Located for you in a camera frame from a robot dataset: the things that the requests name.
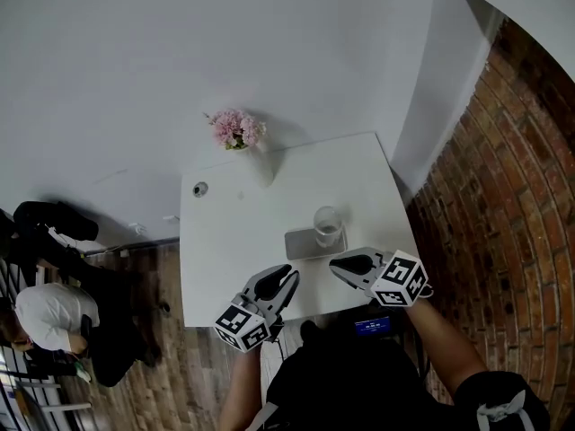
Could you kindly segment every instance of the flower vase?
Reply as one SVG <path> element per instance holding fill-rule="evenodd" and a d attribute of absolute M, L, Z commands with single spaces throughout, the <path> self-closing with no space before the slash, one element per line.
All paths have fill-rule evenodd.
<path fill-rule="evenodd" d="M 257 145 L 245 147 L 235 151 L 237 159 L 242 162 L 248 176 L 263 189 L 273 182 L 273 170 L 268 156 Z"/>

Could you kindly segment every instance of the white table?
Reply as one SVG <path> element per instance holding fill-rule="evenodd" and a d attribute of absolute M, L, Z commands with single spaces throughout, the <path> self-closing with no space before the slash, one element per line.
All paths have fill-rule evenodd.
<path fill-rule="evenodd" d="M 288 263 L 284 233 L 312 226 L 315 211 L 344 217 L 348 250 L 372 246 L 418 255 L 394 178 L 375 134 L 343 137 L 270 154 L 276 170 L 266 189 L 238 163 L 186 174 L 181 186 L 181 295 L 187 327 L 211 326 L 247 280 Z M 195 198 L 199 181 L 208 193 Z M 367 303 L 336 278 L 330 258 L 290 262 L 300 285 L 284 320 Z"/>

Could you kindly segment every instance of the pink flower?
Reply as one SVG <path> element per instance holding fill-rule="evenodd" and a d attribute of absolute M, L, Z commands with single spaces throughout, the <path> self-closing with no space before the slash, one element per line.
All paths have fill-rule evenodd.
<path fill-rule="evenodd" d="M 227 109 L 206 116 L 214 127 L 214 138 L 228 150 L 256 145 L 266 132 L 264 123 L 243 110 Z"/>

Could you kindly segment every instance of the human arm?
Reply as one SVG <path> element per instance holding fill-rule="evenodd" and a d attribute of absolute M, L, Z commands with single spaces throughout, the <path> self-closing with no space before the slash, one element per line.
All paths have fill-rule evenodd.
<path fill-rule="evenodd" d="M 68 332 L 68 341 L 70 342 L 70 353 L 75 355 L 82 354 L 88 348 L 87 340 L 80 334 Z"/>
<path fill-rule="evenodd" d="M 261 409 L 261 345 L 235 357 L 232 381 L 219 419 L 220 431 L 246 429 Z"/>
<path fill-rule="evenodd" d="M 406 312 L 420 334 L 439 379 L 452 397 L 467 378 L 488 370 L 465 335 L 447 322 L 427 300 L 418 299 Z"/>
<path fill-rule="evenodd" d="M 14 349 L 16 351 L 20 351 L 21 353 L 24 353 L 24 352 L 34 348 L 34 344 L 32 343 L 32 341 L 30 339 L 27 339 L 25 342 L 11 343 L 11 346 L 12 346 L 12 349 Z"/>

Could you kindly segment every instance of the hand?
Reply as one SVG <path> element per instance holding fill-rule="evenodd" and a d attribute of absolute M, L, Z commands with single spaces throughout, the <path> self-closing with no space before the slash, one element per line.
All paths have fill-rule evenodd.
<path fill-rule="evenodd" d="M 30 339 L 27 339 L 25 342 L 12 343 L 11 345 L 12 349 L 20 352 L 28 351 L 34 348 L 34 344 Z"/>
<path fill-rule="evenodd" d="M 68 340 L 70 342 L 70 352 L 75 355 L 81 355 L 87 348 L 87 340 L 79 334 L 68 332 Z"/>

